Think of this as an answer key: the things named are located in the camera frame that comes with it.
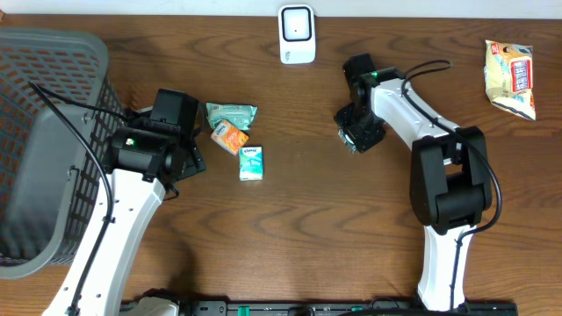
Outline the yellow wet wipes pack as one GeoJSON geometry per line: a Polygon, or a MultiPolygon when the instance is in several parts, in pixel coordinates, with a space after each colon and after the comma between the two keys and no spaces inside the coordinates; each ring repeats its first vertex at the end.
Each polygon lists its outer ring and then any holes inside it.
{"type": "Polygon", "coordinates": [[[492,105],[520,118],[536,120],[532,46],[487,39],[484,74],[485,92],[492,105]]]}

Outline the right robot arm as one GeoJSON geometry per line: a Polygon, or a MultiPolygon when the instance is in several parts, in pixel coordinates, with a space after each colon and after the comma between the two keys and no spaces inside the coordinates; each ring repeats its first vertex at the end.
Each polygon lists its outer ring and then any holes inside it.
{"type": "Polygon", "coordinates": [[[482,214],[499,184],[487,160],[484,134],[434,111],[410,82],[443,71],[450,62],[424,62],[406,72],[375,68],[369,54],[342,66],[350,102],[334,116],[339,137],[353,153],[382,141],[391,127],[411,153],[409,199],[424,227],[424,258],[417,296],[429,311],[453,312],[465,303],[469,244],[485,230],[482,214]]]}

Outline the teal Kleenex tissue pack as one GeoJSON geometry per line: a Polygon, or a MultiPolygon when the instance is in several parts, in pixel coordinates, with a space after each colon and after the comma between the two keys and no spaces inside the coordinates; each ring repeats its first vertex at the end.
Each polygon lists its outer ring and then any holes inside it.
{"type": "Polygon", "coordinates": [[[263,179],[263,148],[242,147],[239,151],[241,181],[263,179]]]}

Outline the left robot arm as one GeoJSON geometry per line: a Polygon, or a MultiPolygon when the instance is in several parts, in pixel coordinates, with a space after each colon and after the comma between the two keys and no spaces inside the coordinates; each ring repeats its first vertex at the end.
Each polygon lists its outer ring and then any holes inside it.
{"type": "Polygon", "coordinates": [[[75,259],[47,315],[116,315],[148,223],[176,182],[204,170],[195,143],[200,102],[158,90],[106,143],[100,188],[75,259]]]}

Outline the orange tissue pack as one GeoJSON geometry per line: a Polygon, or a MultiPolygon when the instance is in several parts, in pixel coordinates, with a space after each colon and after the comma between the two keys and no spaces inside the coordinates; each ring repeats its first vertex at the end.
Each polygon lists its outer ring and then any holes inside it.
{"type": "Polygon", "coordinates": [[[211,134],[211,139],[232,155],[238,155],[249,137],[236,126],[223,119],[211,134]]]}

